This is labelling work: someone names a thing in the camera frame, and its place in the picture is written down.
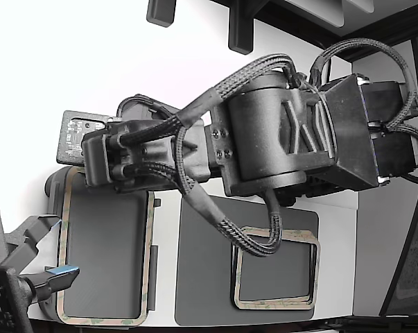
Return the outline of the black textured gripper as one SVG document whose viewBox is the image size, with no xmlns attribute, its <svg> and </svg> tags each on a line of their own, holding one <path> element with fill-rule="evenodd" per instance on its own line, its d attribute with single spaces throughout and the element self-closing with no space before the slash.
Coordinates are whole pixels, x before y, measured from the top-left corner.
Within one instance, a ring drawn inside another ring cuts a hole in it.
<svg viewBox="0 0 418 333">
<path fill-rule="evenodd" d="M 141 94 L 122 100 L 116 113 L 118 121 L 87 133 L 82 139 L 87 185 L 112 187 L 120 193 L 180 188 L 183 184 L 176 164 L 176 130 L 165 137 L 128 147 L 116 143 L 122 135 L 157 126 L 177 111 Z"/>
</svg>

